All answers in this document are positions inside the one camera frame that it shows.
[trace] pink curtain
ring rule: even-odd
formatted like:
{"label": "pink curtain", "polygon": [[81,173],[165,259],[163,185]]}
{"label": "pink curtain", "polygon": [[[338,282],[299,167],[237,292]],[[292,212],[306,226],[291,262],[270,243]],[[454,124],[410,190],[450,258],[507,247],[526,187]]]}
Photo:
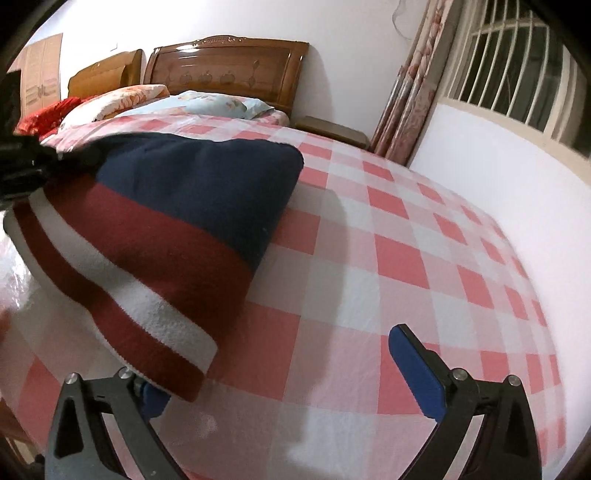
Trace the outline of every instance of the pink curtain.
{"label": "pink curtain", "polygon": [[408,59],[398,72],[369,148],[401,165],[408,163],[435,98],[444,62],[439,62],[437,72],[430,70],[434,52],[445,58],[449,54],[459,8],[454,9],[454,21],[450,22],[452,34],[446,36],[445,45],[440,46],[439,41],[453,3],[454,0],[428,2]]}

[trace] blue gripper pad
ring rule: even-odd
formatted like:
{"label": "blue gripper pad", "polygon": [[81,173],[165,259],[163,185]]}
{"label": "blue gripper pad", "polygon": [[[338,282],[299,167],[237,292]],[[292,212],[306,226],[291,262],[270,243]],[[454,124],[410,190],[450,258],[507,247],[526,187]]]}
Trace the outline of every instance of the blue gripper pad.
{"label": "blue gripper pad", "polygon": [[388,349],[423,415],[439,423],[446,412],[443,385],[398,326],[390,330]]}
{"label": "blue gripper pad", "polygon": [[170,400],[170,394],[146,382],[142,387],[140,398],[140,413],[144,420],[149,420],[162,415]]}

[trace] bed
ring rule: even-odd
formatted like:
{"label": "bed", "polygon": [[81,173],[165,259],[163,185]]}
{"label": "bed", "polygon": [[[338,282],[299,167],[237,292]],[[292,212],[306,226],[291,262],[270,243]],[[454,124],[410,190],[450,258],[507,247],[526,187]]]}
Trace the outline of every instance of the bed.
{"label": "bed", "polygon": [[[107,96],[118,101],[120,91],[130,90],[128,94],[131,95],[134,86],[141,90],[146,84],[166,86],[167,91],[162,96],[168,96],[168,93],[178,96],[191,92],[201,96],[215,95],[219,99],[223,96],[249,105],[247,113],[251,111],[251,105],[258,102],[255,115],[241,118],[287,126],[308,47],[304,42],[231,35],[158,47],[148,61],[143,85],[139,85],[142,50],[121,52],[76,73],[68,83],[69,97],[28,115],[17,126],[17,133],[38,135],[43,141],[53,135],[57,128],[63,129],[71,125],[69,119],[72,115],[77,115],[75,125],[109,118],[108,115],[94,117],[94,113],[87,116],[81,114],[80,109],[89,112],[93,109],[89,104],[104,102]],[[182,106],[178,109],[184,109],[187,102],[188,100],[181,102],[179,105]],[[136,107],[140,108],[134,112],[137,114],[144,113],[142,108],[148,108],[147,105],[125,104],[123,110],[112,112],[110,116],[118,113],[128,115],[131,113],[130,109],[134,110]],[[163,102],[153,103],[148,112],[165,108]],[[223,109],[205,113],[229,115]]]}
{"label": "bed", "polygon": [[[69,150],[119,132],[289,143],[305,166],[241,314],[198,399],[153,421],[194,480],[395,479],[428,438],[387,349],[408,324],[450,367],[524,383],[545,466],[564,453],[564,395],[534,287],[485,212],[404,167],[337,141],[242,119],[158,113],[82,125]],[[43,450],[65,376],[121,365],[31,278],[7,237],[0,391]],[[474,439],[478,425],[470,430]],[[130,478],[140,478],[118,437]],[[457,478],[464,445],[447,478]]]}

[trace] bolt head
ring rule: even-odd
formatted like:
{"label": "bolt head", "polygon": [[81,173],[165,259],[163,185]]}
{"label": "bolt head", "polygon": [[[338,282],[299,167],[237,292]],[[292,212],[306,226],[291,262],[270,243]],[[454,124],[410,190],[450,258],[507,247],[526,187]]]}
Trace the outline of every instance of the bolt head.
{"label": "bolt head", "polygon": [[80,378],[80,375],[78,375],[76,373],[68,374],[68,376],[66,377],[66,383],[68,385],[72,385],[73,383],[76,383],[79,378]]}
{"label": "bolt head", "polygon": [[128,378],[131,378],[133,374],[134,373],[127,367],[123,367],[117,372],[117,375],[119,375],[119,378],[121,378],[122,380],[127,380]]}
{"label": "bolt head", "polygon": [[468,378],[468,372],[466,372],[463,368],[454,368],[452,370],[452,376],[456,380],[463,382],[465,379]]}
{"label": "bolt head", "polygon": [[521,385],[521,379],[517,375],[509,375],[509,384],[519,387]]}

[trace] wooden nightstand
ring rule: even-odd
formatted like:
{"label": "wooden nightstand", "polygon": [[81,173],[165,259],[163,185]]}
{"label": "wooden nightstand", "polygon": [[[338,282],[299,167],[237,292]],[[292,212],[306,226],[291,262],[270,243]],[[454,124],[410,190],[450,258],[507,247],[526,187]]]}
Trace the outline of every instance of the wooden nightstand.
{"label": "wooden nightstand", "polygon": [[327,120],[321,120],[313,116],[305,116],[295,123],[298,130],[309,132],[311,134],[321,135],[323,137],[332,138],[339,142],[353,145],[354,147],[363,148],[367,150],[369,147],[369,140],[363,132],[353,130],[352,128],[343,127]]}

